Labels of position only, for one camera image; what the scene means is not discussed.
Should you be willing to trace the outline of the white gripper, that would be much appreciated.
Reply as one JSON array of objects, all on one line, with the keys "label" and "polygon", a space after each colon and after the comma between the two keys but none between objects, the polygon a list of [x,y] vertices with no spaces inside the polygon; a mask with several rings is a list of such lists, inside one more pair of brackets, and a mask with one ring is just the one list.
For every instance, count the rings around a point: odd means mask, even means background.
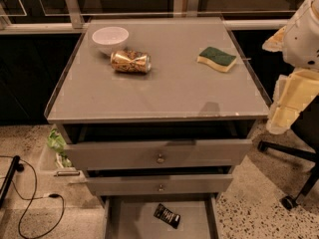
[{"label": "white gripper", "polygon": [[268,38],[262,49],[282,51],[283,60],[298,67],[289,76],[279,76],[268,115],[266,129],[283,134],[319,95],[319,0],[305,0],[286,27]]}]

